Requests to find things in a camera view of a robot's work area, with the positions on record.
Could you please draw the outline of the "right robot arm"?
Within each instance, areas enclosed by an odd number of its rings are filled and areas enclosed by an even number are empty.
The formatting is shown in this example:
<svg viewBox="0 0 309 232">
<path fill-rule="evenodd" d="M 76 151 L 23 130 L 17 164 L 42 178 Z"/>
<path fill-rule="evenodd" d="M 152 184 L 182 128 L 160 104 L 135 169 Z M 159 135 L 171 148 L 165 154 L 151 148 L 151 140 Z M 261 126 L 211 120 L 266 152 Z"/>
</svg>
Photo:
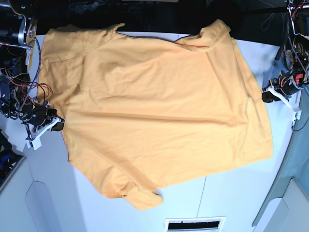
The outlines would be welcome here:
<svg viewBox="0 0 309 232">
<path fill-rule="evenodd" d="M 61 131 L 65 124 L 46 100 L 51 88 L 28 73 L 27 56 L 39 46 L 36 29 L 34 1 L 0 2 L 0 112 L 21 120 L 29 137 L 44 129 Z"/>
</svg>

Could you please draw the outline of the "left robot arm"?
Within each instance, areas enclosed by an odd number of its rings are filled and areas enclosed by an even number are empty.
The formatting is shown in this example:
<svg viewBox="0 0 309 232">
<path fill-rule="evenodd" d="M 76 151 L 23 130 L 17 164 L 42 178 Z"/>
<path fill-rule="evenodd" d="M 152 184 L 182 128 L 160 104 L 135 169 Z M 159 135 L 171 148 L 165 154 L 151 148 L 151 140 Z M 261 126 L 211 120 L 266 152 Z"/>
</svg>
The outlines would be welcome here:
<svg viewBox="0 0 309 232">
<path fill-rule="evenodd" d="M 280 71 L 277 78 L 268 80 L 262 89 L 265 103 L 289 100 L 302 90 L 309 91 L 309 2 L 287 0 L 282 44 L 275 60 L 282 59 L 287 72 Z"/>
</svg>

